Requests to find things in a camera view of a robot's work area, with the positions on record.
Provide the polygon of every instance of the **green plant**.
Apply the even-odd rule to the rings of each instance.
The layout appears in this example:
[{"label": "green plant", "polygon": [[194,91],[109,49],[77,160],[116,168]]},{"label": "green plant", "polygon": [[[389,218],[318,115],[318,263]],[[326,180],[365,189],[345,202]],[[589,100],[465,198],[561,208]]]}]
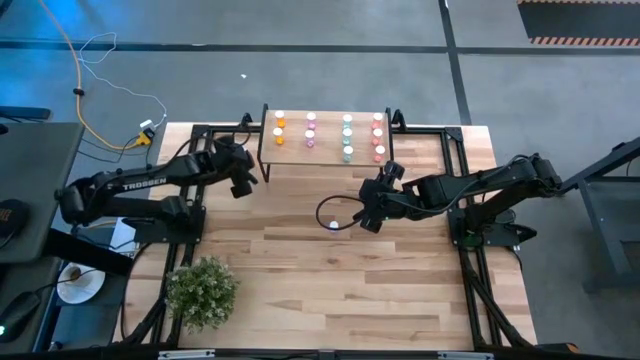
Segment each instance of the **green plant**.
[{"label": "green plant", "polygon": [[189,333],[204,327],[217,329],[233,312],[239,284],[227,265],[215,257],[203,257],[167,275],[166,303],[172,316],[182,315]]}]

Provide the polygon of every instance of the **gray floor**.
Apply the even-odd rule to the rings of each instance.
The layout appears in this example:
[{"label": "gray floor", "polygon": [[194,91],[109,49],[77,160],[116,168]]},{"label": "gray floor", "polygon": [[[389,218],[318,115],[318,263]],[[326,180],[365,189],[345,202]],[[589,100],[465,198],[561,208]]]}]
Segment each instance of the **gray floor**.
[{"label": "gray floor", "polygon": [[[131,42],[444,45],[436,0],[49,2],[77,41],[116,31]],[[515,0],[448,3],[459,46],[532,46]],[[14,1],[0,19],[0,34],[59,39],[29,0]],[[460,63],[472,122],[489,126],[499,162],[540,152],[566,178],[640,133],[640,57],[461,56]],[[446,55],[115,52],[94,69],[117,84],[157,95],[170,121],[239,120],[268,102],[288,109],[389,106],[402,109],[411,123],[460,124]],[[152,100],[84,76],[85,117],[109,140],[123,143],[140,122],[161,115]],[[76,121],[74,84],[67,51],[0,50],[0,104],[48,107],[54,121]],[[83,150],[113,155],[86,144]],[[141,157],[113,165],[79,156],[71,178],[142,164]],[[640,163],[632,173],[640,173]],[[539,342],[573,342],[586,353],[638,357],[640,292],[582,291],[582,281],[606,264],[577,195],[531,200],[516,209],[519,223],[539,231],[522,250]],[[56,226],[64,228],[59,220]],[[107,321],[89,312],[82,316]],[[59,334],[66,342],[77,336]]]}]

